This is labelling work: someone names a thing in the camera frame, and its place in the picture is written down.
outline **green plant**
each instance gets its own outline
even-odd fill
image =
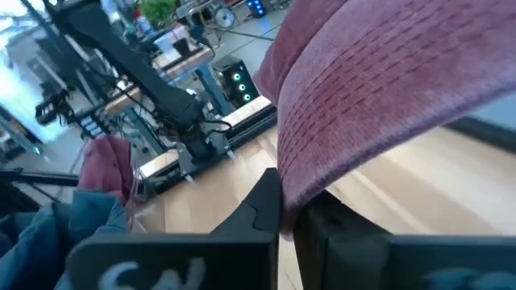
[[[169,25],[176,9],[176,0],[143,0],[139,4],[139,11],[154,27]]]

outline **maroon fabric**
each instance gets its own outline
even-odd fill
[[[77,188],[103,191],[125,205],[131,196],[134,178],[129,141],[104,136],[88,144]]]
[[[294,1],[255,75],[278,107],[285,232],[342,175],[516,89],[514,1],[349,0],[291,44],[328,2]]]

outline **pink cloth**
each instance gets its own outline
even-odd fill
[[[125,205],[134,178],[129,141],[104,136],[88,144],[77,188],[103,191]]]
[[[255,75],[278,108],[284,232],[383,151],[516,89],[504,0],[294,0]]]

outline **wooden table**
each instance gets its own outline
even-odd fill
[[[167,69],[166,73],[171,80],[176,79],[200,65],[207,63],[213,58],[213,56],[211,49],[206,46],[202,46],[202,50],[199,53],[191,56],[188,60],[182,61],[180,64]],[[154,59],[154,64],[156,68],[164,68],[177,58],[178,54],[175,51],[162,53]],[[142,93],[137,87],[132,87],[127,91],[127,93],[136,101],[140,101],[142,97]],[[119,90],[114,92],[113,97],[116,97],[116,99],[106,106],[106,112],[108,114],[120,114],[128,107],[134,105],[134,102]]]
[[[241,109],[241,117],[251,106]],[[183,182],[162,194],[165,231],[210,232],[245,198],[264,170],[276,166],[276,149],[273,128],[238,149],[236,159],[221,162],[193,184]],[[514,155],[437,128],[367,162],[328,191],[395,234],[512,235],[514,169]],[[302,289],[293,244],[281,240],[280,248],[279,289]]]

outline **blue jacket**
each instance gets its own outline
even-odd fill
[[[72,289],[65,273],[70,250],[95,234],[128,232],[120,201],[76,191],[72,204],[0,220],[0,289]]]

